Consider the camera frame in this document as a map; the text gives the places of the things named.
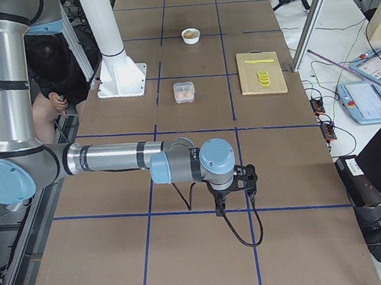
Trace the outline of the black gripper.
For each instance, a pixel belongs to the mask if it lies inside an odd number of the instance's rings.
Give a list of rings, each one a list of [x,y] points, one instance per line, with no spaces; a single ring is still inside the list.
[[[214,197],[214,202],[215,202],[215,205],[218,206],[218,205],[224,205],[225,203],[225,197],[227,195],[229,195],[233,190],[231,188],[227,188],[227,189],[214,189],[213,188],[213,185],[211,185],[211,183],[208,183],[207,184],[207,189],[209,190],[209,192],[212,194],[212,196]]]

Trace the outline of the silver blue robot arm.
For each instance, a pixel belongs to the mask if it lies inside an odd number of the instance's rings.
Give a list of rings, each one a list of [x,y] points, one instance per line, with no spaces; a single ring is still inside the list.
[[[60,0],[0,0],[0,204],[13,205],[60,178],[84,172],[148,170],[155,184],[203,182],[215,202],[239,189],[232,146],[186,138],[81,146],[44,144],[35,134],[24,35],[62,31]]]

